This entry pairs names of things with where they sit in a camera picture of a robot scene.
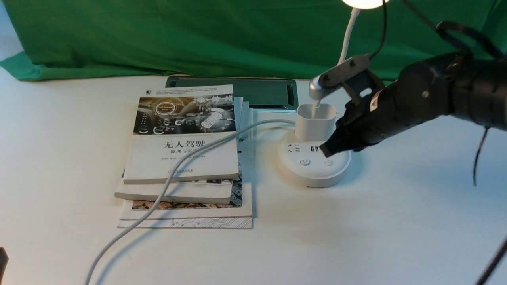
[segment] desk lamp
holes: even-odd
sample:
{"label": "desk lamp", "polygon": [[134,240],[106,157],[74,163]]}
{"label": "desk lamp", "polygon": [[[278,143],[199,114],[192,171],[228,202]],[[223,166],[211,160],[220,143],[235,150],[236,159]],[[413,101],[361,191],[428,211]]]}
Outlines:
{"label": "desk lamp", "polygon": [[[352,6],[352,12],[337,65],[340,65],[347,56],[352,28],[361,9],[373,9],[383,4],[382,0],[343,0],[343,2]],[[313,188],[336,184],[345,175],[351,160],[350,151],[326,158],[318,147],[322,141],[331,136],[337,113],[333,106],[320,104],[322,98],[318,98],[315,104],[302,104],[298,107],[296,129],[287,132],[278,145],[280,172],[288,181]]]}

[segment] white power strip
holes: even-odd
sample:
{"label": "white power strip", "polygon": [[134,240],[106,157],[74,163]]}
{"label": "white power strip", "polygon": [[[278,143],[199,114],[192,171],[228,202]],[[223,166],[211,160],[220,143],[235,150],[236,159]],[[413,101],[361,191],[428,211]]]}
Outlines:
{"label": "white power strip", "polygon": [[329,187],[339,182],[350,164],[351,152],[326,158],[318,148],[323,141],[303,141],[289,131],[278,145],[278,167],[285,179],[313,188]]}

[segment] white cable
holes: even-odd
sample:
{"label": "white cable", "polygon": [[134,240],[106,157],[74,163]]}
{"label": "white cable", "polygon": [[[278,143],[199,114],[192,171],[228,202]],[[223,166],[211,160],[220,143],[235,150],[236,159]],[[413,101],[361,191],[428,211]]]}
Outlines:
{"label": "white cable", "polygon": [[142,223],[144,220],[146,220],[146,218],[148,218],[154,211],[155,209],[157,209],[158,205],[160,204],[160,201],[162,201],[162,198],[165,196],[165,193],[167,192],[167,188],[169,187],[169,184],[171,184],[171,181],[172,181],[172,178],[174,176],[174,174],[176,173],[176,170],[181,166],[181,164],[186,160],[188,159],[189,157],[191,157],[192,155],[194,155],[195,153],[197,152],[201,152],[201,151],[204,151],[204,150],[207,150],[207,149],[210,149],[212,147],[216,147],[218,145],[221,145],[237,136],[239,136],[240,134],[252,129],[252,128],[255,128],[259,125],[262,125],[262,124],[268,124],[268,123],[287,123],[287,124],[291,124],[291,125],[295,125],[296,123],[293,122],[293,121],[290,121],[290,120],[282,120],[282,119],[279,119],[279,120],[265,120],[265,121],[261,121],[261,122],[257,122],[255,124],[251,124],[249,125],[247,128],[245,129],[242,129],[242,130],[239,130],[233,134],[230,134],[226,137],[223,137],[221,139],[218,139],[208,145],[205,145],[205,146],[201,146],[199,148],[197,148],[196,150],[186,154],[185,156],[183,156],[179,161],[178,163],[174,166],[174,168],[172,169],[171,171],[171,175],[169,176],[169,178],[167,179],[167,181],[165,182],[165,185],[164,185],[164,190],[162,191],[162,193],[160,193],[160,195],[158,196],[157,200],[155,201],[155,203],[153,204],[153,206],[144,214],[144,216],[142,216],[141,218],[139,218],[139,220],[135,221],[135,223],[133,223],[132,225],[130,225],[130,227],[126,228],[125,230],[123,230],[120,234],[118,234],[116,237],[114,237],[108,244],[106,244],[106,246],[104,246],[104,248],[99,252],[99,254],[97,255],[97,257],[95,258],[95,260],[93,261],[92,265],[90,266],[90,270],[88,270],[88,274],[86,275],[86,281],[85,281],[85,285],[88,285],[90,283],[90,279],[92,278],[92,274],[93,274],[93,271],[95,270],[95,267],[97,266],[97,263],[99,262],[99,260],[102,258],[102,256],[105,254],[105,252],[111,247],[113,246],[113,244],[115,244],[118,240],[120,240],[123,236],[125,236],[127,233],[129,233],[133,228],[137,227],[140,223]]}
{"label": "white cable", "polygon": [[352,12],[350,13],[349,23],[347,25],[347,29],[345,30],[345,36],[343,37],[343,46],[342,46],[342,54],[340,55],[340,60],[338,60],[338,64],[341,64],[345,57],[347,56],[348,44],[350,41],[350,34],[352,34],[352,28],[354,28],[354,23],[356,18],[359,16],[359,12],[361,9],[352,8]]}
{"label": "white cable", "polygon": [[[352,8],[352,12],[350,12],[349,23],[347,25],[347,29],[345,30],[345,36],[343,37],[342,54],[340,55],[340,59],[338,60],[337,65],[342,64],[342,62],[345,60],[345,57],[347,56],[348,44],[350,42],[350,35],[352,34],[352,28],[354,28],[354,23],[355,23],[356,18],[359,16],[359,12],[361,12],[361,9],[358,9],[358,8]],[[317,118],[319,105],[320,105],[320,100],[316,101],[313,104],[312,117],[311,117],[312,119]]]}
{"label": "white cable", "polygon": [[318,107],[320,106],[320,100],[315,101],[312,108],[312,119],[317,118],[318,116]]}

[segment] book title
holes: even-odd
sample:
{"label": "book title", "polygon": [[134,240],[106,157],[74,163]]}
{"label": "book title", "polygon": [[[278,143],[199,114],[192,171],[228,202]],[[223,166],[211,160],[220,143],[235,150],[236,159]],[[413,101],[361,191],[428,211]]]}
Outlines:
{"label": "book title", "polygon": [[164,143],[164,149],[168,149],[172,154],[175,153],[189,153],[201,146],[205,145],[206,142],[201,140],[187,140],[187,141],[166,141]]}

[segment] power button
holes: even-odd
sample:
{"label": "power button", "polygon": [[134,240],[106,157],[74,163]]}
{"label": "power button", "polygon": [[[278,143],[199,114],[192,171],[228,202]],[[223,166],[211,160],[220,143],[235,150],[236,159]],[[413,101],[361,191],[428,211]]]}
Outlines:
{"label": "power button", "polygon": [[303,166],[308,166],[310,164],[310,160],[309,159],[302,159],[300,161],[301,165]]}

